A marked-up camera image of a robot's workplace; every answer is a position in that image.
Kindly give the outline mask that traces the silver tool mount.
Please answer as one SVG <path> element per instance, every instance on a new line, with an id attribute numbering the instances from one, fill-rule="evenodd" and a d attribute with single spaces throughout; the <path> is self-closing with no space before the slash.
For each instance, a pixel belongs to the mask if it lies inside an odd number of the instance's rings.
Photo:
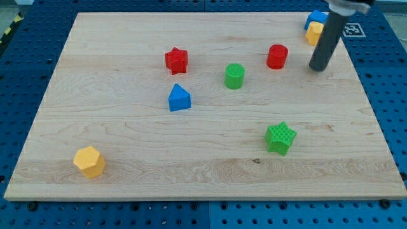
<path id="1" fill-rule="evenodd" d="M 327 0 L 329 9 L 339 15 L 367 14 L 375 0 Z"/>

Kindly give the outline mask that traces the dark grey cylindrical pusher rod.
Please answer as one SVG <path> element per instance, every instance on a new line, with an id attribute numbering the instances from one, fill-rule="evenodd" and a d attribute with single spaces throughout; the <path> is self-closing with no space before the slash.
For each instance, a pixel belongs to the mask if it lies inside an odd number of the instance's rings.
<path id="1" fill-rule="evenodd" d="M 321 72 L 327 68 L 349 18 L 350 16 L 343 16 L 334 11 L 329 13 L 309 62 L 311 70 Z"/>

